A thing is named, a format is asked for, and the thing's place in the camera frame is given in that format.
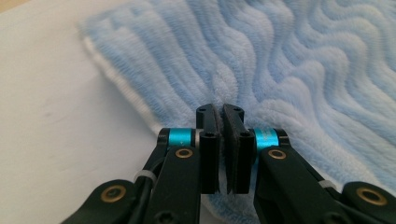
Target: blue towel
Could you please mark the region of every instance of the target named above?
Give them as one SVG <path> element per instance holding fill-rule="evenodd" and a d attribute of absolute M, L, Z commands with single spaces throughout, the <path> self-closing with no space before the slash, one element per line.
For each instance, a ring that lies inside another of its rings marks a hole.
<path fill-rule="evenodd" d="M 395 1 L 135 0 L 80 27 L 155 133 L 193 128 L 200 105 L 238 105 L 247 127 L 284 129 L 339 190 L 360 180 L 395 194 Z M 209 210 L 257 223 L 253 194 L 226 195 L 223 168 L 220 181 Z"/>

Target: textured towel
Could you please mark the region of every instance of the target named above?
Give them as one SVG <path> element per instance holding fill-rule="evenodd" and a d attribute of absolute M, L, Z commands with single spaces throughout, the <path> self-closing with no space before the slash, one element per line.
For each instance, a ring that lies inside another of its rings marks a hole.
<path fill-rule="evenodd" d="M 249 128 L 284 129 L 339 189 L 396 192 L 395 1 L 136 0 L 81 30 L 154 132 L 193 128 L 200 105 L 238 105 Z M 208 208 L 257 223 L 253 190 L 225 195 L 223 168 L 220 181 Z"/>

